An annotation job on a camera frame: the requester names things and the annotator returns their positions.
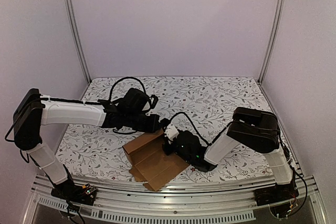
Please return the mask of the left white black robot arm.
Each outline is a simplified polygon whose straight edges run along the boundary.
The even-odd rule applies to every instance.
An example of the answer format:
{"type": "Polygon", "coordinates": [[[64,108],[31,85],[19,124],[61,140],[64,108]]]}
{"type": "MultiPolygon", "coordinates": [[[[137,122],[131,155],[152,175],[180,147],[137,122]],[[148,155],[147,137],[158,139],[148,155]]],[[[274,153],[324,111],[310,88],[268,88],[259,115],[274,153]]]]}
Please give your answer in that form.
{"type": "Polygon", "coordinates": [[[52,98],[40,94],[38,89],[30,89],[13,115],[9,129],[13,142],[58,185],[58,192],[67,200],[78,195],[71,176],[52,150],[43,143],[40,128],[50,124],[80,124],[119,130],[131,128],[135,132],[155,133],[160,129],[159,116],[151,114],[158,98],[148,96],[143,91],[131,88],[124,97],[112,101],[80,101],[52,98]]]}

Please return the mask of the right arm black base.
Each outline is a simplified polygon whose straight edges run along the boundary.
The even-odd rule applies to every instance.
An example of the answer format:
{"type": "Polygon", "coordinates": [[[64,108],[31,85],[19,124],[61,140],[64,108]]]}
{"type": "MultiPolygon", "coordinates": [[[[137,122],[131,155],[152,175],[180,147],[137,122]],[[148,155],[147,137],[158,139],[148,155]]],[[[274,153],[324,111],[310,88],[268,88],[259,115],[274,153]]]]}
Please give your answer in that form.
{"type": "Polygon", "coordinates": [[[270,187],[254,190],[254,199],[257,206],[274,204],[284,200],[289,200],[299,196],[295,181],[289,184],[275,184],[270,187]]]}

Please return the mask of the brown cardboard box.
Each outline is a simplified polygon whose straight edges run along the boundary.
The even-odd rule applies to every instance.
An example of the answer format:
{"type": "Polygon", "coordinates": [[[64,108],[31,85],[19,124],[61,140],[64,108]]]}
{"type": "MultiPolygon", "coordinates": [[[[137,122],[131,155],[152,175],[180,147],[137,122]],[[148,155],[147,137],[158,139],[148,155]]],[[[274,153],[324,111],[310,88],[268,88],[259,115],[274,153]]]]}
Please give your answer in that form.
{"type": "Polygon", "coordinates": [[[129,173],[150,191],[160,190],[189,167],[178,155],[164,153],[163,136],[162,130],[144,133],[122,147],[132,165],[129,173]]]}

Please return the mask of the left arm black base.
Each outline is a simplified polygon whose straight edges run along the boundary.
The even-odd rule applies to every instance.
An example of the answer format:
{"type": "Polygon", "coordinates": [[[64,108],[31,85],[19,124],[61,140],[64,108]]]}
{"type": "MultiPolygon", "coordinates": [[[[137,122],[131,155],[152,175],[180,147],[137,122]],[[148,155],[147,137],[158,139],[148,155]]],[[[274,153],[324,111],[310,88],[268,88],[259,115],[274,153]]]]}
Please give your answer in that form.
{"type": "Polygon", "coordinates": [[[51,195],[71,202],[93,206],[97,191],[97,187],[90,184],[76,185],[73,178],[68,175],[66,181],[53,185],[51,195]]]}

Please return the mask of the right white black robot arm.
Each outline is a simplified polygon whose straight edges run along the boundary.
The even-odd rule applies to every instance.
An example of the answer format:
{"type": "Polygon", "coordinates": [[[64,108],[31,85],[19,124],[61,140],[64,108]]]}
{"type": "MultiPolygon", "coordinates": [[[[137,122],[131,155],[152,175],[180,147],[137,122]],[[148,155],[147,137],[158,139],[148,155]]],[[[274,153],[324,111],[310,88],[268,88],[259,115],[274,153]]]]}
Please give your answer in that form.
{"type": "Polygon", "coordinates": [[[237,107],[232,120],[210,142],[199,132],[177,129],[172,121],[162,119],[160,122],[166,155],[175,153],[199,171],[210,172],[231,150],[242,144],[262,154],[268,162],[276,182],[271,196],[282,201],[291,194],[295,172],[290,165],[289,151],[281,140],[278,119],[273,113],[237,107]]]}

